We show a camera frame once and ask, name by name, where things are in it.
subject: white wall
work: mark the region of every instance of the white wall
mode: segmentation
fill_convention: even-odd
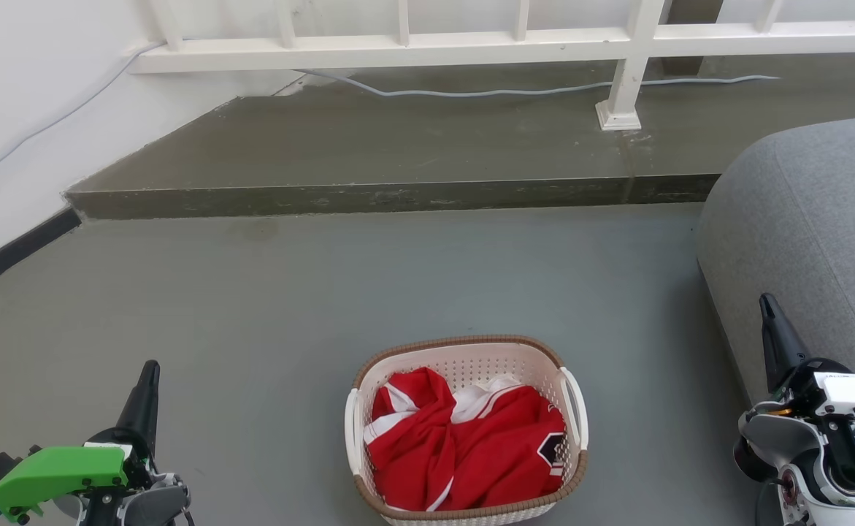
[[[272,0],[172,0],[187,37],[277,36]],[[290,0],[298,36],[393,34],[395,0]],[[764,0],[725,0],[752,21]],[[623,26],[629,0],[532,0],[529,27]],[[788,0],[779,20],[855,19],[855,0]],[[518,0],[410,0],[411,30],[510,30]],[[0,0],[0,150],[66,109],[157,39],[147,0]],[[0,164],[0,247],[63,210],[60,193],[235,96],[273,94],[289,71],[123,75]]]

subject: basket handle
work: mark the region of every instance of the basket handle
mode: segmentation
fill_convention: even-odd
[[[363,447],[361,443],[361,415],[359,415],[359,389],[353,389],[350,396],[346,397],[346,415],[343,417],[343,432],[346,435],[346,457],[350,460],[350,469],[353,476],[361,472],[361,456]]]
[[[583,393],[580,392],[580,384],[577,383],[577,379],[573,377],[573,373],[566,367],[560,367],[560,372],[560,387],[564,392],[567,410],[568,412],[572,411],[574,419],[576,419],[576,422],[573,422],[574,425],[570,426],[573,434],[573,442],[580,449],[587,449],[588,445],[590,445],[590,427],[586,420],[586,405],[583,403]]]

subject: railing post base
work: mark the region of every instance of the railing post base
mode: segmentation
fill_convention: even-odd
[[[608,107],[608,100],[604,100],[597,104],[597,116],[599,117],[599,127],[603,131],[618,131],[618,130],[641,130],[641,121],[638,120],[637,111],[632,110],[630,113],[611,113]]]

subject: red and white jersey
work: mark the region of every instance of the red and white jersey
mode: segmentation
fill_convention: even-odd
[[[563,416],[510,376],[453,394],[427,367],[394,374],[363,436],[377,490],[397,509],[507,505],[561,486]]]

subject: gray sofa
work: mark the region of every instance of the gray sofa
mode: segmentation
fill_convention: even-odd
[[[772,134],[745,150],[712,189],[697,243],[751,400],[767,396],[764,291],[811,356],[855,372],[855,120]]]

